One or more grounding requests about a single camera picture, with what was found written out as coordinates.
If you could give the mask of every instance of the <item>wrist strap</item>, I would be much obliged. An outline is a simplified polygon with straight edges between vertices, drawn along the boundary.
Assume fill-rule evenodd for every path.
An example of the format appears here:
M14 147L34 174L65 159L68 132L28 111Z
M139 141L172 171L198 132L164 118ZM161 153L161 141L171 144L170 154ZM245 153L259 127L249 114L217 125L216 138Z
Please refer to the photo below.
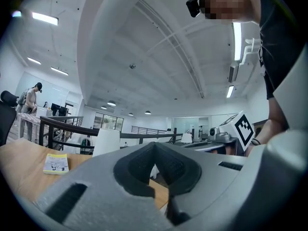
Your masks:
M255 142L255 143L257 143L257 144L253 143L254 145L261 145L261 143L260 143L260 141L259 141L259 140L252 139L252 141L253 141L253 142Z

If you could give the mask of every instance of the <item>black cap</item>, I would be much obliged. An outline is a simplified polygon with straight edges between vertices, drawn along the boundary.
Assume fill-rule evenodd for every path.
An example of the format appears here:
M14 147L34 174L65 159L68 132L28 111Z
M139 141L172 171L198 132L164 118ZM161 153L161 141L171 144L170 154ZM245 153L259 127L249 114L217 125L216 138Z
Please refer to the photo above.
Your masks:
M38 90L41 90L43 87L42 83L40 82L38 82L35 86L38 87Z

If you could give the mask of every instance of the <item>black vent slot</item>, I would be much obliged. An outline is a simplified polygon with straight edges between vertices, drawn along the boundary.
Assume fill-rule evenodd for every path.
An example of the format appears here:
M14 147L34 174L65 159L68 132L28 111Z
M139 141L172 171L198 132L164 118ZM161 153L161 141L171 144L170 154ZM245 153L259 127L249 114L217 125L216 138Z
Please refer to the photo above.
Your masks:
M59 223L63 223L86 189L87 186L83 184L72 185L46 211L46 215Z
M238 170L238 171L241 171L243 167L242 165L239 165L239 164L233 164L233 163L227 163L227 162L221 162L219 166L227 167L227 168Z
M234 67L230 67L229 70L229 82L232 83L233 81L233 72L234 72Z

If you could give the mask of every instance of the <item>person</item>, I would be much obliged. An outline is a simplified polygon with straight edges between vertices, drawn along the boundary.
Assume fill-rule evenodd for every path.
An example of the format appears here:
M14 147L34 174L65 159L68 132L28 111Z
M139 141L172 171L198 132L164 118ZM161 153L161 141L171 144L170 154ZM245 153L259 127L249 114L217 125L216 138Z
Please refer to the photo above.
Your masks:
M30 113L31 111L35 111L37 106L37 95L36 92L41 91L42 83L38 82L34 87L30 88L26 94L26 102L21 109L21 113ZM21 119L20 122L20 138L24 136L25 131L25 122L27 123L28 128L28 140L32 141L32 122L25 121Z
M254 22L260 27L259 61L261 69L264 70L269 116L256 137L259 144L266 144L270 138L288 128L273 92L287 76L305 44L300 23L303 16L300 16L300 12L295 9L297 5L292 4L290 0L287 0L288 4L285 1L199 0L200 11L207 19ZM245 152L246 156L250 154L255 144L249 145Z
M202 138L202 126L199 126L199 138Z

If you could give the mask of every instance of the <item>glass wall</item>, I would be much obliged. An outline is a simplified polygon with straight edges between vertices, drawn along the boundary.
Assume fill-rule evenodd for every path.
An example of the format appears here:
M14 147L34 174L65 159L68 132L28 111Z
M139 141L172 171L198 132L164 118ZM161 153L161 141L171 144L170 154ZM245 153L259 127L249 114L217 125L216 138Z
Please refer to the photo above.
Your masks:
M123 118L96 112L93 128L106 128L122 131Z
M177 128L177 133L191 133L194 128L194 137L198 138L199 128L202 126L202 134L208 134L208 117L178 117L172 118L172 131Z

